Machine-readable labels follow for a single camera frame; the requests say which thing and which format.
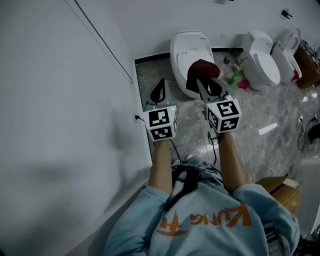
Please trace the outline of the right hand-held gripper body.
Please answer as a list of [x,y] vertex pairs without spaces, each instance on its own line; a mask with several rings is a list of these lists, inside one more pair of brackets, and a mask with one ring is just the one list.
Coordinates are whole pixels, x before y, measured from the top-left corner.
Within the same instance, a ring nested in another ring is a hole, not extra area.
[[216,133],[235,131],[241,122],[242,111],[237,99],[228,92],[228,85],[219,79],[213,79],[220,84],[220,96],[201,96],[205,105],[205,118]]

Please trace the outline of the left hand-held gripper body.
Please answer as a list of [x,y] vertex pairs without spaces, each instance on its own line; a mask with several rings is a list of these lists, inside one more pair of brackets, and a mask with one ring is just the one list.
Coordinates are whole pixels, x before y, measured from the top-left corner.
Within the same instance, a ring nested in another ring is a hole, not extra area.
[[178,127],[178,108],[173,102],[170,86],[165,84],[160,92],[164,92],[163,100],[156,103],[148,96],[142,113],[152,142],[175,138]]

